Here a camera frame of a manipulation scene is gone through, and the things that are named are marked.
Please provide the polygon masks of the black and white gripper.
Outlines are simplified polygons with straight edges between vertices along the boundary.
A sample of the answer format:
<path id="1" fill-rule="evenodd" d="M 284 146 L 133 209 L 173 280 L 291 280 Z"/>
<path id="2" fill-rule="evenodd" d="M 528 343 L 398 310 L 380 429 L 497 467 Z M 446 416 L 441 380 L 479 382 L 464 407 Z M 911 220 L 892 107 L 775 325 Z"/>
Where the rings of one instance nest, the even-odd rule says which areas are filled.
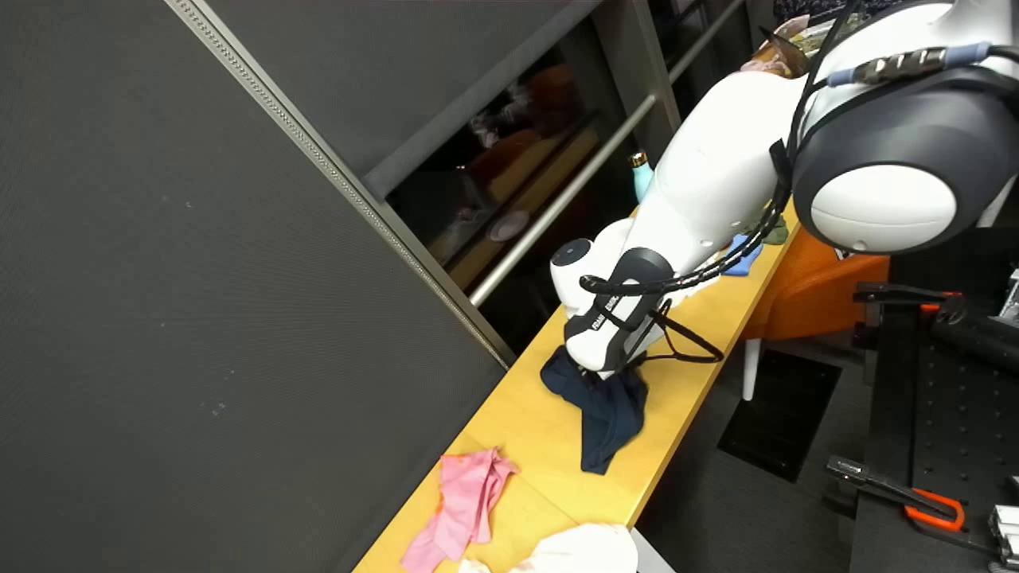
<path id="1" fill-rule="evenodd" d="M 576 363 L 587 373 L 608 380 L 644 356 L 660 339 L 664 327 L 654 321 L 644 321 L 633 332 L 619 325 L 588 327 L 576 339 Z"/>

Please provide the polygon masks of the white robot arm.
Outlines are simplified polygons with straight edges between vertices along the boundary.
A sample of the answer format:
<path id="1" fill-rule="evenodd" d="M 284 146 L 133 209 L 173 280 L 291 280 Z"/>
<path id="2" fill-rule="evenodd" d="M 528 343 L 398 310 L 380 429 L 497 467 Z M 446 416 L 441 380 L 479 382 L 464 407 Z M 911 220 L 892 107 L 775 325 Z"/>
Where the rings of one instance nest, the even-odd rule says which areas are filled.
<path id="1" fill-rule="evenodd" d="M 984 222 L 1015 168 L 1015 0 L 839 27 L 802 76 L 735 70 L 708 89 L 636 209 L 552 259 L 564 356 L 598 380 L 627 371 L 783 213 L 846 254 L 916 253 Z"/>

